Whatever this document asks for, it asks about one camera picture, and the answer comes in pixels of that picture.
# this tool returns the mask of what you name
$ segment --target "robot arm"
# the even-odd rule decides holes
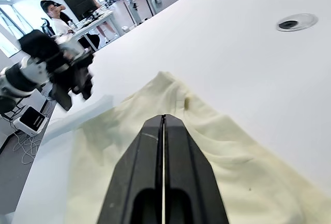
[[[48,81],[53,83],[50,97],[66,111],[72,106],[70,91],[82,94],[84,99],[91,96],[92,76],[88,66],[93,61],[92,52],[70,37],[54,40],[33,30],[19,40],[22,50],[30,57],[0,72],[0,114],[13,110],[20,99],[29,97]]]

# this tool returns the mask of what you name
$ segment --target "black t-shirt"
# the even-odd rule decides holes
[[[41,1],[41,2],[40,2],[40,6],[41,6],[42,9],[43,9],[43,5],[44,5],[45,3],[47,3],[47,2],[53,4],[55,7],[59,7],[59,6],[61,6],[60,3],[57,3],[57,2],[55,2],[55,1],[45,0],[45,1]],[[65,13],[63,13],[62,11],[60,12],[60,19],[63,20],[63,21],[64,21],[65,23],[67,23],[67,24],[69,23],[69,21],[73,22],[72,19],[70,19],[69,16],[67,16],[67,15],[66,15]]]

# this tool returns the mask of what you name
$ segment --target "computer monitor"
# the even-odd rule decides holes
[[[88,18],[97,10],[93,0],[64,0],[79,21]]]

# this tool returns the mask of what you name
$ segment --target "white table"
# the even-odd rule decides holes
[[[91,47],[95,51],[98,51],[99,49],[97,47],[95,47],[95,45],[90,41],[90,39],[88,38],[88,36],[86,34],[89,31],[91,31],[92,29],[94,29],[97,26],[101,25],[103,22],[107,22],[109,25],[111,25],[111,27],[116,31],[116,33],[119,36],[124,35],[124,31],[121,29],[120,25],[115,20],[113,13],[114,13],[113,10],[106,11],[106,12],[102,13],[103,15],[98,20],[92,22],[90,25],[88,25],[86,27],[83,27],[83,28],[77,30],[75,32],[75,34],[73,35],[73,38],[76,39],[76,40],[78,40],[83,35],[86,38],[86,40],[88,41],[88,43],[91,45]]]
[[[319,22],[276,30],[295,13]],[[63,223],[71,130],[160,70],[331,196],[330,20],[329,0],[180,0],[100,50],[91,65],[94,93],[86,102],[74,97],[68,113],[56,107],[13,224]]]

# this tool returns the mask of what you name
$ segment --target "wrinkled fabric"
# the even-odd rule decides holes
[[[180,118],[214,171],[230,224],[328,224],[331,200],[171,74],[75,131],[65,223],[96,223],[114,167],[144,122]]]

